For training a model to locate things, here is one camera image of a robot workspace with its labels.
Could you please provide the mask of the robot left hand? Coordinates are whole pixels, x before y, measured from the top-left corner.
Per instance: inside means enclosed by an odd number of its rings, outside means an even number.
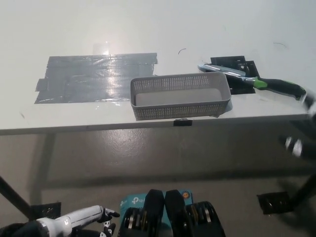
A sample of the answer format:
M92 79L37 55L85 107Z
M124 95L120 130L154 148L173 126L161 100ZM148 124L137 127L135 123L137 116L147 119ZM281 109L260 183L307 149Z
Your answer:
M56 219L39 218L36 221L43 228L45 237L69 237L73 229L82 229L93 222L107 222L120 214L114 210L95 205L82 208Z

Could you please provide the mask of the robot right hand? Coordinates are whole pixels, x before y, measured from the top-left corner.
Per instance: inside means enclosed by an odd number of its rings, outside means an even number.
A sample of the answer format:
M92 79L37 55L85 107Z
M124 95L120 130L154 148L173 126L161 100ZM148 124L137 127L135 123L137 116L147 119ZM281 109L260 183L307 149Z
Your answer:
M296 138L293 135L279 136L279 143L286 151L292 155L302 159L316 159L316 94L306 92L300 99L305 109L307 110L307 118L304 120L291 121L290 123L305 136L309 137L310 141Z

